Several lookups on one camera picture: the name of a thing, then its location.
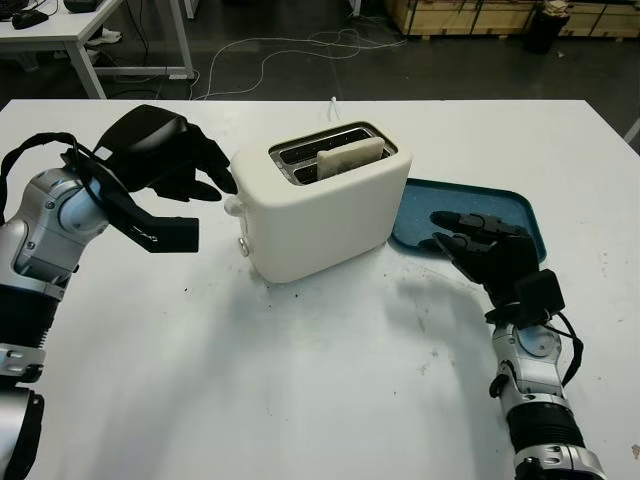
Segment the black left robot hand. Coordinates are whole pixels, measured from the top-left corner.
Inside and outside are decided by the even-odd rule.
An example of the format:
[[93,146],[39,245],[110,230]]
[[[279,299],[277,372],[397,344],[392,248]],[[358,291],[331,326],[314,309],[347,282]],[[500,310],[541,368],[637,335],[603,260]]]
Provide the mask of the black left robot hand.
[[129,192],[150,188],[181,202],[216,202],[238,192],[218,144],[160,107],[143,104],[126,113],[105,131],[94,154]]

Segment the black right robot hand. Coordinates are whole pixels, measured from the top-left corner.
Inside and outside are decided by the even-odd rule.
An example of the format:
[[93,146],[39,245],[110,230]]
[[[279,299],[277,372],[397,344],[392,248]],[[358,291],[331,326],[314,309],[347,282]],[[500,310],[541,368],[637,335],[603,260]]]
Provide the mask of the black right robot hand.
[[514,303],[515,283],[539,270],[535,242],[520,226],[453,211],[435,211],[430,220],[445,230],[432,235],[435,244],[468,280],[484,287],[495,307]]

